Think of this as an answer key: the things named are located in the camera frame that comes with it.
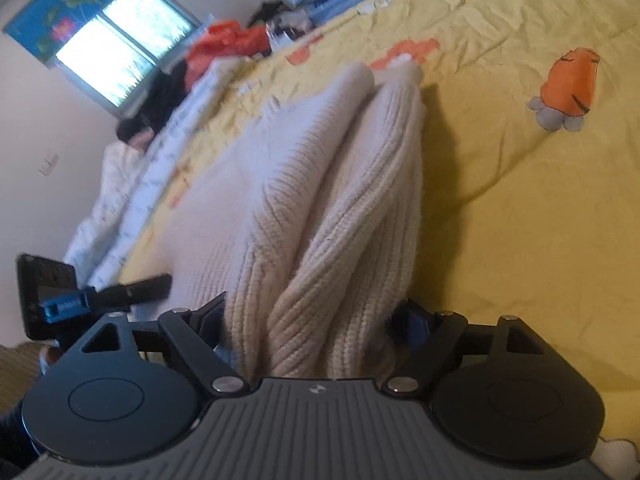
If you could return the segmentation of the person's hand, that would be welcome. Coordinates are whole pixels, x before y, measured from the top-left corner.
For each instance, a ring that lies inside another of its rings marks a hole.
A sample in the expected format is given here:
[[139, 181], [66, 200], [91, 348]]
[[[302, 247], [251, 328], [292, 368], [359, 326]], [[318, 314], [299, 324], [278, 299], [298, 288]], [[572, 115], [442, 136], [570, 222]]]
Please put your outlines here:
[[51, 366], [58, 362], [63, 355], [63, 351], [58, 346], [43, 346], [38, 356], [39, 374], [45, 375]]

